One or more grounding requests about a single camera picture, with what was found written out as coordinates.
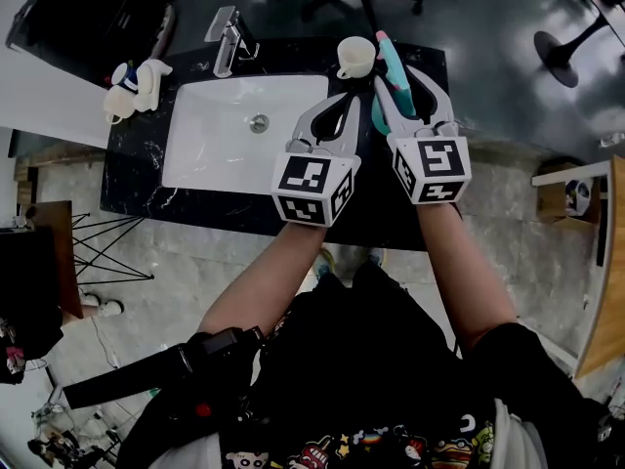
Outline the black marble vanity counter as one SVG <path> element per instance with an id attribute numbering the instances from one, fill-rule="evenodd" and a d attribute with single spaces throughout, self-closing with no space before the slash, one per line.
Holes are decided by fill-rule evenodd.
<path id="1" fill-rule="evenodd" d="M 273 38 L 260 42 L 253 61 L 236 60 L 234 76 L 253 73 L 304 73 L 328 77 L 330 94 L 347 91 L 336 77 L 334 37 Z M 174 71 L 166 79 L 155 113 L 132 116 L 111 128 L 104 163 L 100 207 L 104 211 L 179 224 L 258 235 L 276 235 L 283 227 L 268 195 L 218 191 L 178 191 L 161 184 L 167 132 L 179 87 L 211 80 L 206 62 L 217 46 L 166 58 Z M 361 118 L 357 153 L 362 163 L 354 197 L 326 238 L 357 246 L 422 251 L 425 248 L 415 208 L 393 171 L 384 137 Z"/>

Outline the wooden desk with white frame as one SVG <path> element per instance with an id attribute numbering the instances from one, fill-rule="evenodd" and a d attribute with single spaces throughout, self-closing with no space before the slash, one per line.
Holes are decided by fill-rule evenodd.
<path id="1" fill-rule="evenodd" d="M 625 355 L 625 158 L 608 166 L 606 240 L 595 311 L 574 371 L 583 377 Z"/>

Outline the white ceramic cup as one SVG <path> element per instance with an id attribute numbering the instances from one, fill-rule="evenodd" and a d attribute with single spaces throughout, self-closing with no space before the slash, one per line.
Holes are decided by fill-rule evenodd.
<path id="1" fill-rule="evenodd" d="M 337 46 L 339 79 L 360 79 L 366 77 L 377 56 L 376 48 L 368 39 L 351 36 L 343 39 Z"/>

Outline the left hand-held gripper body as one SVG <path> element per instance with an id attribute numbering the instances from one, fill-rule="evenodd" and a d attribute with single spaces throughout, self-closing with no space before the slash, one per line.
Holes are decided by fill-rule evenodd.
<path id="1" fill-rule="evenodd" d="M 330 227 L 354 195 L 360 157 L 332 154 L 321 143 L 292 139 L 275 160 L 271 196 L 286 222 Z"/>

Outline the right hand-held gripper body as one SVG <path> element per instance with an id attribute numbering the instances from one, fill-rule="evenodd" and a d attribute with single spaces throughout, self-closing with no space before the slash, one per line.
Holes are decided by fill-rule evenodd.
<path id="1" fill-rule="evenodd" d="M 467 139 L 453 122 L 395 130 L 387 143 L 393 170 L 415 205 L 456 202 L 472 179 Z"/>

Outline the chrome faucet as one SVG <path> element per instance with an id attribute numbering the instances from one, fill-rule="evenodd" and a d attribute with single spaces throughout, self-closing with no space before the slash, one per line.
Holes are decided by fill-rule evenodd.
<path id="1" fill-rule="evenodd" d="M 217 11 L 204 41 L 220 44 L 213 67 L 213 74 L 220 79 L 231 76 L 232 63 L 237 57 L 253 61 L 260 50 L 260 44 L 234 6 L 221 7 Z"/>

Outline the white handled mug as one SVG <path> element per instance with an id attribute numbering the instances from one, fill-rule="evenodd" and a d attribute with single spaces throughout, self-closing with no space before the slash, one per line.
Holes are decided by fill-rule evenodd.
<path id="1" fill-rule="evenodd" d="M 115 125 L 132 116 L 135 112 L 136 95 L 118 85 L 112 86 L 104 96 L 105 121 Z"/>

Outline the open cardboard box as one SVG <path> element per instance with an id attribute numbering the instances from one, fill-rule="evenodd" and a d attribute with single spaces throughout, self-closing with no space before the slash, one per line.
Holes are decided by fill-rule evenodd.
<path id="1" fill-rule="evenodd" d="M 567 229 L 596 225 L 601 217 L 601 180 L 567 180 L 537 189 L 536 214 L 543 223 Z"/>

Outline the black cabinet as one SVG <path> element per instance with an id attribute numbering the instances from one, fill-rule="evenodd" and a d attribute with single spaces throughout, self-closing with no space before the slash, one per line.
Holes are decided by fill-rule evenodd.
<path id="1" fill-rule="evenodd" d="M 125 61 L 150 56 L 172 18 L 173 0 L 26 0 L 5 39 L 69 71 L 105 76 Z"/>

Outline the person's left forearm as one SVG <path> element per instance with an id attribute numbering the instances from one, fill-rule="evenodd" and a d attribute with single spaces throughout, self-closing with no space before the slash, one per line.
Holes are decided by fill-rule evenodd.
<path id="1" fill-rule="evenodd" d="M 313 266 L 327 230 L 288 223 L 271 244 L 216 299 L 200 332 L 257 327 L 272 332 Z"/>

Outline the person's black printed shirt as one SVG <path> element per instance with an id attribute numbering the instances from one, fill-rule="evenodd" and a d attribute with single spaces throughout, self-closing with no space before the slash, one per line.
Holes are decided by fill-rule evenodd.
<path id="1" fill-rule="evenodd" d="M 210 435 L 233 387 L 226 368 L 162 390 L 124 441 L 118 469 L 625 469 L 625 422 L 584 398 L 517 323 L 455 355 L 434 320 L 378 266 L 351 287 L 327 275 L 299 294 L 260 374 Z"/>

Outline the white shelf board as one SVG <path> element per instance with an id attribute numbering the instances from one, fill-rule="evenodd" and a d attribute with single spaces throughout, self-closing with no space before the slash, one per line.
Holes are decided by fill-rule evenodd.
<path id="1" fill-rule="evenodd" d="M 546 173 L 534 176 L 531 185 L 535 188 L 549 186 L 556 183 L 566 183 L 571 180 L 584 180 L 610 173 L 611 163 L 609 160 L 589 165 L 577 166 L 570 169 Z"/>

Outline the black round pedestal table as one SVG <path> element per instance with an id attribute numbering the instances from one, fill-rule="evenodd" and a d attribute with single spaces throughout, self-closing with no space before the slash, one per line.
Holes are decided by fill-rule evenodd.
<path id="1" fill-rule="evenodd" d="M 542 65 L 567 88 L 578 85 L 579 77 L 570 63 L 577 49 L 593 34 L 609 27 L 625 47 L 625 0 L 588 0 L 597 10 L 595 20 L 578 36 L 562 43 L 553 34 L 537 31 L 533 36 L 534 49 Z"/>

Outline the person's right forearm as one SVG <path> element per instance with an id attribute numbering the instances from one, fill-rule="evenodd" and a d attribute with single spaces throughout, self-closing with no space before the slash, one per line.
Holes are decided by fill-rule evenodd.
<path id="1" fill-rule="evenodd" d="M 452 205 L 416 210 L 443 306 L 468 354 L 489 330 L 517 320 L 514 304 Z"/>

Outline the teal and pink plastic toy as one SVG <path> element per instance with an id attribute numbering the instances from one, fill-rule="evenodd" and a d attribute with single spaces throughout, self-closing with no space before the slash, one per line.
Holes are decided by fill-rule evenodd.
<path id="1" fill-rule="evenodd" d="M 406 76 L 405 68 L 401 62 L 396 48 L 383 30 L 378 30 L 375 34 L 379 45 L 378 60 L 382 60 L 387 67 L 385 78 L 391 83 L 392 97 L 396 102 L 399 112 L 403 115 L 415 115 L 416 110 L 412 101 L 412 93 Z M 390 134 L 390 128 L 385 121 L 385 117 L 380 105 L 378 96 L 374 97 L 371 119 L 375 128 L 383 135 Z"/>

